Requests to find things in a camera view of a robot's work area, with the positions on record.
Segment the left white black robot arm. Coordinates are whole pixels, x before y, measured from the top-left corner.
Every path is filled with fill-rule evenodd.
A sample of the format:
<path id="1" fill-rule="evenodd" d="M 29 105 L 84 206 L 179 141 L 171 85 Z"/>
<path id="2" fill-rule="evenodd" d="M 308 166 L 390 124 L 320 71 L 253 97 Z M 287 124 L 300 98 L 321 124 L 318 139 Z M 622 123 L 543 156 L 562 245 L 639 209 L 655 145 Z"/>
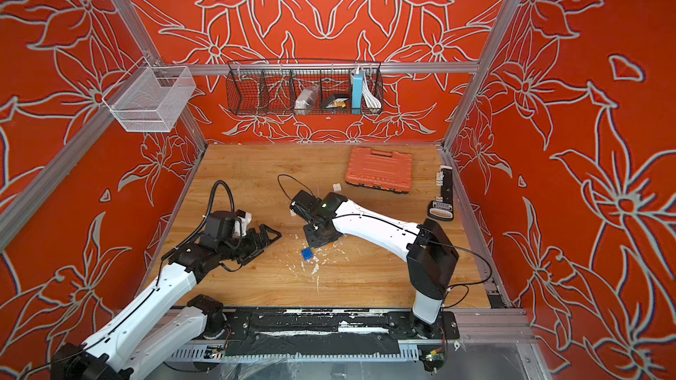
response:
<path id="1" fill-rule="evenodd" d="M 62 346 L 49 364 L 53 379 L 144 379 L 187 342 L 218 338 L 232 327 L 217 300 L 200 295 L 173 320 L 156 330 L 165 314 L 212 270 L 233 261 L 244 267 L 281 239 L 265 224 L 251 226 L 251 215 L 231 207 L 215 211 L 218 188 L 209 193 L 206 214 L 195 230 L 161 258 L 155 280 L 107 325 L 82 344 Z"/>

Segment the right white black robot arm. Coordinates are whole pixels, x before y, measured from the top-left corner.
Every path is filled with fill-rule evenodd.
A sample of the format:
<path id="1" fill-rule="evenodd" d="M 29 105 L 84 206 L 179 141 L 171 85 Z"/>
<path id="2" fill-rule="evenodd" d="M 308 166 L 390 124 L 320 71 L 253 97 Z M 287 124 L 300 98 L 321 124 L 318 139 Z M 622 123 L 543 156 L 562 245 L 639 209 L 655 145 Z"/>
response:
<path id="1" fill-rule="evenodd" d="M 442 227 L 431 218 L 409 223 L 366 209 L 344 195 L 329 193 L 325 198 L 301 190 L 290 199 L 290 211 L 301 217 L 308 246 L 319 249 L 344 236 L 352 236 L 385 249 L 407 264 L 408 278 L 415 289 L 412 328 L 443 330 L 441 315 L 448 293 L 492 280 L 493 267 L 480 281 L 452 284 L 459 253 L 489 261 L 470 249 L 455 246 Z"/>

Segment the blue lego brick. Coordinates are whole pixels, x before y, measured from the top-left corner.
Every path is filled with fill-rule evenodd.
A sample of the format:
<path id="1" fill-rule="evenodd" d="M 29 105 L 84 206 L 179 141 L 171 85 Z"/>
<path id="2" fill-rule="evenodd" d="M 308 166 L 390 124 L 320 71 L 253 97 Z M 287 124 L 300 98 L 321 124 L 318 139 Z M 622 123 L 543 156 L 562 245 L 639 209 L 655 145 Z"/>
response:
<path id="1" fill-rule="evenodd" d="M 313 251 L 311 248 L 305 248 L 301 251 L 301 255 L 304 260 L 312 260 L 313 259 Z"/>

